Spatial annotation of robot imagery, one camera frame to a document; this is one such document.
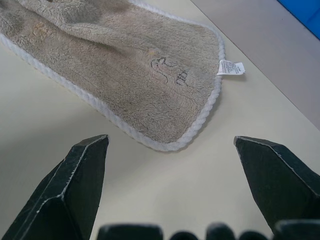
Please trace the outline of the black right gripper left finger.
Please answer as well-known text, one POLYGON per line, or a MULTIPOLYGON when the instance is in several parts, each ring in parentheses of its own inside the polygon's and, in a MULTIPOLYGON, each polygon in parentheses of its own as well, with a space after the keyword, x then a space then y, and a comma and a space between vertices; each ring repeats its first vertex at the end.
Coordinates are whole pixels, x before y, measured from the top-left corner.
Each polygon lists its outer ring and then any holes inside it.
POLYGON ((89 240, 105 176, 109 137, 75 144, 38 184, 1 240, 89 240))

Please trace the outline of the beige towel with white trim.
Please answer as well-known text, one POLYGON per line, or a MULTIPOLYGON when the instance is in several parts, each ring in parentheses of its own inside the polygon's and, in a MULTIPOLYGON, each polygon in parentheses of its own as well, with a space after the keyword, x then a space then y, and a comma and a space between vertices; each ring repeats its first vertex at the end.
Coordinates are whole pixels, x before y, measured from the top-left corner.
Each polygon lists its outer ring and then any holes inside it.
POLYGON ((162 152, 197 135, 227 63, 216 29, 140 0, 0 0, 0 41, 162 152))

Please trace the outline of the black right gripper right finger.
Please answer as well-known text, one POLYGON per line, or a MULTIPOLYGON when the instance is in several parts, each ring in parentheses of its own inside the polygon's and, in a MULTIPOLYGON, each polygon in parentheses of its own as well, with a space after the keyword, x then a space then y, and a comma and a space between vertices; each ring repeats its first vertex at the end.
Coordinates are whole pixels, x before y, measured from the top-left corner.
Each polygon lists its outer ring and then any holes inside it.
POLYGON ((272 240, 320 240, 320 175, 282 144, 248 136, 233 143, 272 240))

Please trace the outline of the blue panel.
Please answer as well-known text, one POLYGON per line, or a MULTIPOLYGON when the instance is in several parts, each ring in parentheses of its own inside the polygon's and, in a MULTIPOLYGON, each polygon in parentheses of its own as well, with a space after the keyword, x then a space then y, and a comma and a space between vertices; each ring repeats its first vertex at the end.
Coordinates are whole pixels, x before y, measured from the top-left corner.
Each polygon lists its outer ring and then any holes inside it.
POLYGON ((277 0, 320 40, 320 0, 277 0))

